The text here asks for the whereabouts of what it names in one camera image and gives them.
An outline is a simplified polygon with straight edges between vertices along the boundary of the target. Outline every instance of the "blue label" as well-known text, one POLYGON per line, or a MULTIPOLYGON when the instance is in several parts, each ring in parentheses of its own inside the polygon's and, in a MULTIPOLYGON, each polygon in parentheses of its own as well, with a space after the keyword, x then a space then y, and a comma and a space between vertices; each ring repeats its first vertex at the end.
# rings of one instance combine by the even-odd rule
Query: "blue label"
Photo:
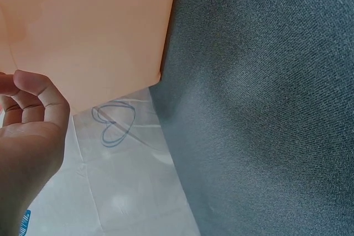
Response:
POLYGON ((25 215, 22 218, 22 221, 21 221, 21 227, 20 227, 19 236, 25 236, 26 235, 30 216, 31 216, 31 211, 27 210, 25 215))

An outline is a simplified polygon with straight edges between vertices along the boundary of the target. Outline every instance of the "white paper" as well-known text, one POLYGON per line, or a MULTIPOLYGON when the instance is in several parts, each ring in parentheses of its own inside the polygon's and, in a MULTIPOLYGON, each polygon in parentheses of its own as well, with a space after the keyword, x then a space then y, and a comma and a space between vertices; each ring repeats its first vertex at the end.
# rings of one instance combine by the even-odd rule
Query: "white paper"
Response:
POLYGON ((27 236, 199 236, 148 89, 105 105, 115 105, 100 109, 110 123, 94 120, 97 108, 70 121, 63 166, 30 206, 27 236), (106 142, 125 138, 107 148, 109 125, 106 142))

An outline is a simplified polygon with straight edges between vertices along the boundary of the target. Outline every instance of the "blue ink drawing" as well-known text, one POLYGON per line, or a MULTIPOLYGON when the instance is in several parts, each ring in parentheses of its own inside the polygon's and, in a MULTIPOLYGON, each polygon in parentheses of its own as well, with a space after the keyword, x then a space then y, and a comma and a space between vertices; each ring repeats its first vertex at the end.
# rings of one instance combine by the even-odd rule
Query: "blue ink drawing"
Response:
POLYGON ((115 101, 110 101, 107 104, 102 105, 98 108, 92 108, 91 115, 95 121, 106 125, 106 128, 101 133, 102 145, 107 148, 114 148, 114 147, 118 146, 121 142, 123 142, 123 140, 129 134, 129 131, 132 128, 132 125, 133 125, 135 118, 136 118, 136 110, 133 106, 131 106, 130 104, 128 104, 126 102, 115 100, 115 101), (130 126, 128 127, 128 129, 124 132, 124 134, 120 138, 115 139, 115 140, 107 140, 107 138, 106 138, 106 133, 110 129, 110 127, 117 124, 116 121, 105 119, 104 117, 102 117, 102 115, 101 115, 102 109, 107 108, 107 107, 127 108, 127 109, 130 109, 133 111, 133 120, 132 120, 130 126))
POLYGON ((31 216, 31 211, 27 210, 25 215, 22 218, 22 221, 21 221, 21 227, 20 227, 19 236, 25 236, 26 235, 30 216, 31 216))

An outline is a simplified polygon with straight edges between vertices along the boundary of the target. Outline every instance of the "orange paper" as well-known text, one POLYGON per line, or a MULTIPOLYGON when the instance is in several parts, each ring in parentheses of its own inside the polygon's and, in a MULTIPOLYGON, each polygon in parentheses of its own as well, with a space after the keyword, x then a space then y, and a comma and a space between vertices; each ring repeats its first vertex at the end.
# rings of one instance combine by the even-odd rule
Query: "orange paper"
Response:
POLYGON ((173 0, 0 0, 0 71, 49 76, 74 111, 151 86, 173 0))

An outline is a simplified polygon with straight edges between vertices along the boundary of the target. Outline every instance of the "textured fabric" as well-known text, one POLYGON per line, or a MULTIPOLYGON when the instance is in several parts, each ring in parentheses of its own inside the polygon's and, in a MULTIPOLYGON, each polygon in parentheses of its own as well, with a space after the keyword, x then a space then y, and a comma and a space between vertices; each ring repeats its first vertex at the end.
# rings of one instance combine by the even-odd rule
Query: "textured fabric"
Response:
POLYGON ((175 0, 151 89, 202 236, 354 235, 354 0, 175 0))

